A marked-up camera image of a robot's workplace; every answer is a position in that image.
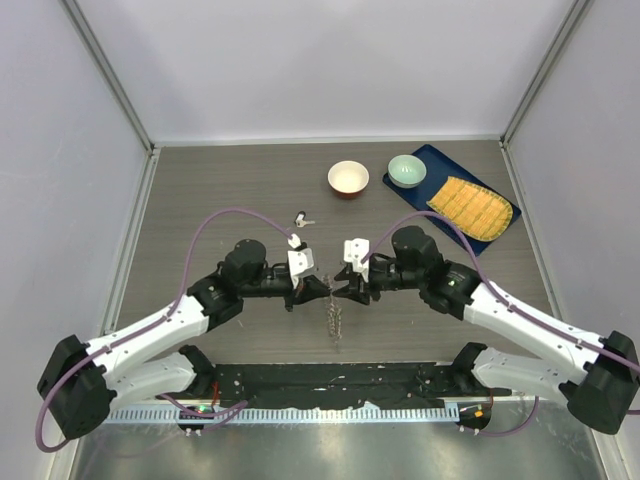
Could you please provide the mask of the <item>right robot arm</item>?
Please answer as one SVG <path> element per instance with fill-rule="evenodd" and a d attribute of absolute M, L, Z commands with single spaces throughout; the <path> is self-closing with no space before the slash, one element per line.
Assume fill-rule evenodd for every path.
<path fill-rule="evenodd" d="M 639 359 L 631 338 L 564 323 L 508 294 L 477 268 L 447 260 L 418 226 L 396 230 L 393 256 L 363 238 L 343 244 L 343 287 L 335 296 L 363 305 L 387 291 L 415 290 L 432 310 L 490 330 L 528 351 L 513 356 L 467 344 L 451 371 L 457 391 L 509 389 L 554 401 L 589 428 L 615 435 L 639 392 Z"/>

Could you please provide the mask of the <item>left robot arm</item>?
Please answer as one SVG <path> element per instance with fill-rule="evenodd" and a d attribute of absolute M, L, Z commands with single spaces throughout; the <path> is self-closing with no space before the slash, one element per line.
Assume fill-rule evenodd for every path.
<path fill-rule="evenodd" d="M 204 335 L 239 315 L 247 298 L 280 298 L 292 311 L 331 293 L 318 279 L 306 245 L 288 251 L 283 263 L 268 264 L 265 246 L 239 241 L 213 273 L 183 286 L 163 309 L 112 334 L 89 341 L 60 340 L 37 383 L 43 399 L 36 426 L 51 415 L 65 441 L 81 438 L 119 407 L 145 397 L 185 392 L 205 397 L 212 368 L 194 348 L 157 360 L 157 354 Z"/>

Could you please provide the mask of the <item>metal key organizer disc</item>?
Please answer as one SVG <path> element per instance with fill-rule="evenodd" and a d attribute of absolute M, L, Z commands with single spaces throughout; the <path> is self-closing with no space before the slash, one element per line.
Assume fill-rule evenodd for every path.
<path fill-rule="evenodd" d="M 340 341 L 342 338 L 342 308 L 338 299 L 333 295 L 334 281 L 332 278 L 328 274 L 324 274 L 322 281 L 330 289 L 330 295 L 324 299 L 327 333 L 334 350 L 339 353 L 341 351 Z"/>

